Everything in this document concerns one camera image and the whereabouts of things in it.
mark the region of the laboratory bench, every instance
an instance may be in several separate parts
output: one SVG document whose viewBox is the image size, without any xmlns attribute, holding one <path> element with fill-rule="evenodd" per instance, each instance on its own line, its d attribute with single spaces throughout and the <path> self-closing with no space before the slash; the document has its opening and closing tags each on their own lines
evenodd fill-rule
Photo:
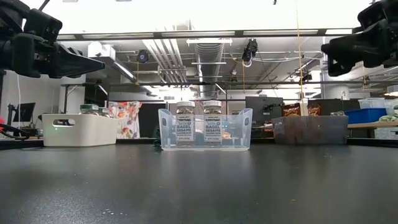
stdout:
<svg viewBox="0 0 398 224">
<path fill-rule="evenodd" d="M 398 150 L 0 151 L 0 223 L 398 223 Z"/>
</svg>

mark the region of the jar label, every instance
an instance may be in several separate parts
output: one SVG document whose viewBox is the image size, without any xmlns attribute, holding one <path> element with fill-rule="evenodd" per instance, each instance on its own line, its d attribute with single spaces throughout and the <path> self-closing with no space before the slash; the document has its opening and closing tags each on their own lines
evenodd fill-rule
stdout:
<svg viewBox="0 0 398 224">
<path fill-rule="evenodd" d="M 177 114 L 175 126 L 175 138 L 177 141 L 193 141 L 195 134 L 194 115 Z"/>
<path fill-rule="evenodd" d="M 223 140 L 222 131 L 222 115 L 205 115 L 205 142 L 221 142 Z"/>
</svg>

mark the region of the ceiling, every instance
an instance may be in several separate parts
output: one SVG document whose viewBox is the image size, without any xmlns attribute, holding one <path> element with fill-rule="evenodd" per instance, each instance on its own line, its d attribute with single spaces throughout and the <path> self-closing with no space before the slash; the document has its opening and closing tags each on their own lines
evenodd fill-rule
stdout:
<svg viewBox="0 0 398 224">
<path fill-rule="evenodd" d="M 325 41 L 328 42 L 332 37 L 301 37 L 300 41 L 297 37 L 260 37 L 257 38 L 257 43 L 259 47 L 259 52 L 267 52 L 263 54 L 257 54 L 256 58 L 260 59 L 271 59 L 281 60 L 283 58 L 294 58 L 298 57 L 299 54 L 297 51 L 299 50 L 299 43 L 301 45 L 301 51 L 303 52 L 304 58 L 302 59 L 302 65 L 309 62 L 314 57 L 322 56 L 320 55 L 320 46 Z M 76 49 L 82 50 L 83 55 L 87 55 L 87 48 L 90 44 L 90 41 L 68 41 L 63 42 L 67 47 L 74 47 Z M 102 44 L 110 44 L 116 50 L 117 58 L 124 62 L 125 66 L 129 68 L 131 71 L 154 71 L 157 70 L 157 63 L 150 57 L 150 60 L 147 63 L 139 64 L 137 67 L 136 63 L 136 55 L 139 50 L 147 49 L 144 43 L 141 40 L 107 40 L 101 41 Z M 187 39 L 177 39 L 179 51 L 181 58 L 183 60 L 183 64 L 186 67 L 196 68 L 196 65 L 192 65 L 192 62 L 196 62 L 195 60 L 195 48 L 194 44 L 187 44 Z M 290 75 L 295 74 L 294 71 L 300 68 L 300 62 L 298 59 L 291 60 L 288 62 L 252 62 L 252 65 L 248 68 L 244 68 L 241 63 L 236 63 L 235 60 L 241 60 L 241 54 L 243 52 L 243 48 L 245 48 L 248 43 L 248 38 L 233 38 L 232 44 L 224 44 L 224 54 L 222 58 L 222 62 L 226 62 L 225 65 L 221 65 L 219 76 L 219 81 L 228 81 L 231 78 L 231 72 L 235 69 L 236 78 L 238 81 L 264 81 L 268 82 L 272 81 L 289 81 Z M 320 70 L 319 66 L 315 66 L 312 70 Z M 384 80 L 385 78 L 395 78 L 392 77 L 391 74 L 394 73 L 394 70 L 389 71 L 390 75 L 378 75 L 385 71 L 382 68 L 373 68 L 366 69 L 363 68 L 361 64 L 353 69 L 353 71 L 349 74 L 338 77 L 339 80 L 358 80 L 362 78 L 364 75 L 371 74 L 375 75 L 371 77 L 371 79 L 375 80 Z M 110 83 L 120 83 L 120 74 L 107 74 L 108 78 L 103 80 L 104 84 Z M 88 74 L 89 79 L 95 79 L 95 74 Z M 140 74 L 138 76 L 139 82 L 160 82 L 157 74 Z M 189 79 L 192 82 L 198 82 L 199 78 Z M 263 89 L 263 88 L 283 88 L 282 86 L 270 86 L 270 85 L 251 85 L 251 86 L 234 86 L 235 89 Z M 380 89 L 385 88 L 382 85 L 373 85 L 371 88 L 375 88 L 375 91 L 380 91 Z M 351 88 L 356 91 L 361 91 L 361 85 L 352 85 Z"/>
</svg>

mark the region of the air duct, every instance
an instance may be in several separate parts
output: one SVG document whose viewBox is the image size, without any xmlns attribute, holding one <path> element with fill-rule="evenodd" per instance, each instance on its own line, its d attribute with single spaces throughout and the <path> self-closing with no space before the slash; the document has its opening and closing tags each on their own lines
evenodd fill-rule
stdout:
<svg viewBox="0 0 398 224">
<path fill-rule="evenodd" d="M 213 63 L 221 62 L 223 56 L 224 44 L 196 44 L 195 54 L 197 62 Z M 217 82 L 215 78 L 220 71 L 220 65 L 204 64 L 198 65 L 199 76 L 202 76 L 204 82 Z M 216 87 L 214 85 L 205 85 L 201 90 L 204 97 L 214 97 Z"/>
</svg>

